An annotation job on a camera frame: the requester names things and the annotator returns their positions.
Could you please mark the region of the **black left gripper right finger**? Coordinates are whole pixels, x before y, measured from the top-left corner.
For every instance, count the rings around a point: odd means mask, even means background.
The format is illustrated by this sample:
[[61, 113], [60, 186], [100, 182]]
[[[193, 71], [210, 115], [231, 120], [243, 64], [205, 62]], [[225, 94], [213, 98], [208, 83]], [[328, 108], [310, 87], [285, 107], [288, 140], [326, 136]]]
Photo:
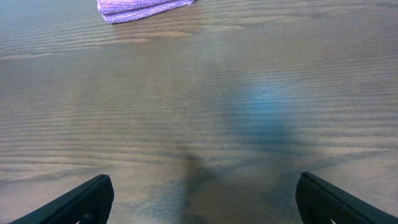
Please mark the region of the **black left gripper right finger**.
[[301, 173], [295, 200], [304, 224], [397, 224], [397, 217], [310, 172]]

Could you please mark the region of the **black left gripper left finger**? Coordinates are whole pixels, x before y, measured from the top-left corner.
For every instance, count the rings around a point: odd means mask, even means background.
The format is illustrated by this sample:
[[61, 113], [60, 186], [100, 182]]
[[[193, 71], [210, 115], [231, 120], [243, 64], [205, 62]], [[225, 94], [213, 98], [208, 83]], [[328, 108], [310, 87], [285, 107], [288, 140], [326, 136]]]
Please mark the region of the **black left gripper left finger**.
[[106, 224], [113, 200], [110, 176], [100, 174], [10, 224]]

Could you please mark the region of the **folded purple cloth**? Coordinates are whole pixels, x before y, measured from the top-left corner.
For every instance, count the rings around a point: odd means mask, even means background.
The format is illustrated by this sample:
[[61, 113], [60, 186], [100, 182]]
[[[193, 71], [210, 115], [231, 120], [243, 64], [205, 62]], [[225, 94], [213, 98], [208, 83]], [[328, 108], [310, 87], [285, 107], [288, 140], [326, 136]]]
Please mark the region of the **folded purple cloth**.
[[97, 8], [106, 22], [119, 24], [144, 19], [194, 2], [194, 0], [97, 0]]

